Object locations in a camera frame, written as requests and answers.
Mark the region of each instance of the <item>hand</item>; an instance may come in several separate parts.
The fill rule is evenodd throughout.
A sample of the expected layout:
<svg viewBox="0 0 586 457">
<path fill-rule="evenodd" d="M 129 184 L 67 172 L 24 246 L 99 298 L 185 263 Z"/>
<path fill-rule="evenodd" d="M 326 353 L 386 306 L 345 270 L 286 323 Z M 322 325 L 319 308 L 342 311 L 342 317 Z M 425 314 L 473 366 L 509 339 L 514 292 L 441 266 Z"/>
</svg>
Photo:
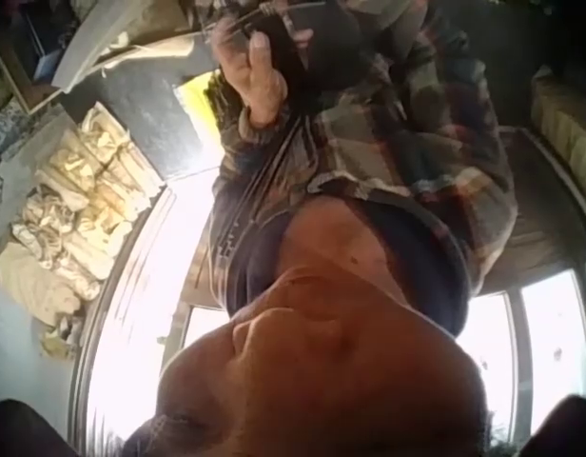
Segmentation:
<svg viewBox="0 0 586 457">
<path fill-rule="evenodd" d="M 253 127 L 263 128 L 272 124 L 288 94 L 283 75 L 272 67 L 272 51 L 268 37 L 255 32 L 250 39 L 249 49 L 238 50 L 227 38 L 231 34 L 233 19 L 222 19 L 211 37 L 211 46 L 222 66 L 224 77 L 240 94 L 250 109 Z M 307 48 L 312 30 L 293 34 L 299 49 Z"/>
</svg>

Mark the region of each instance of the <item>wall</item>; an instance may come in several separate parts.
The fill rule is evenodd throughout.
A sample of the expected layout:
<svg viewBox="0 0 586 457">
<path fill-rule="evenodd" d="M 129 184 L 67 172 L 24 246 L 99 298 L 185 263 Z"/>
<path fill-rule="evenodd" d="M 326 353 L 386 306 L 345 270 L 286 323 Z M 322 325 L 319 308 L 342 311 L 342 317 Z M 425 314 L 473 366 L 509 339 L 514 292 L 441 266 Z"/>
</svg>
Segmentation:
<svg viewBox="0 0 586 457">
<path fill-rule="evenodd" d="M 43 324 L 0 289 L 0 400 L 27 403 L 67 438 L 73 363 L 42 354 Z"/>
</svg>

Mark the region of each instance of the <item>neck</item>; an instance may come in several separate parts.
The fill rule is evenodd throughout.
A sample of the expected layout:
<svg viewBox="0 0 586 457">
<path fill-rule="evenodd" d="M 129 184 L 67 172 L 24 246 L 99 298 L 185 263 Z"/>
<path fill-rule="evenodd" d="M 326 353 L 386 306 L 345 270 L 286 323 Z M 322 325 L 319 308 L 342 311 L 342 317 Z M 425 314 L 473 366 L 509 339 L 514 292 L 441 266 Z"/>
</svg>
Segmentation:
<svg viewBox="0 0 586 457">
<path fill-rule="evenodd" d="M 400 262 L 370 227 L 340 199 L 318 197 L 304 205 L 288 227 L 277 274 L 292 268 L 343 271 L 408 305 Z"/>
</svg>

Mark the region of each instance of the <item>fingernail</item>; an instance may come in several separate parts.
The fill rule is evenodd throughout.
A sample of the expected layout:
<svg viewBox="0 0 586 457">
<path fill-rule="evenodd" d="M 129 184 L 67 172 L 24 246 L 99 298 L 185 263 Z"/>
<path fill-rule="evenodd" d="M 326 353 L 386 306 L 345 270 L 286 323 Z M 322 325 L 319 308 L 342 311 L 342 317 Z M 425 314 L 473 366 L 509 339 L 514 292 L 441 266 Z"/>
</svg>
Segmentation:
<svg viewBox="0 0 586 457">
<path fill-rule="evenodd" d="M 267 48 L 269 46 L 267 36 L 260 31 L 256 31 L 253 33 L 253 36 L 251 36 L 251 46 L 257 49 Z"/>
</svg>

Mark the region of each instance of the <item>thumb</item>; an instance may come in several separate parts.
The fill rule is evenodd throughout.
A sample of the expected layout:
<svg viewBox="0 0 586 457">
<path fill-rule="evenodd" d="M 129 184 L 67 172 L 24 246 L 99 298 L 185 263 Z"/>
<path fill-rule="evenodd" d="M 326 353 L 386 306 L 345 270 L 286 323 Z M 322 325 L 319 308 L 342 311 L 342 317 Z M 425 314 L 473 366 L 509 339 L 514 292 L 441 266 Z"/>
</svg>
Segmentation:
<svg viewBox="0 0 586 457">
<path fill-rule="evenodd" d="M 251 36 L 251 42 L 248 51 L 248 62 L 253 73 L 255 84 L 269 84 L 272 79 L 272 49 L 270 40 L 265 33 L 256 31 Z"/>
</svg>

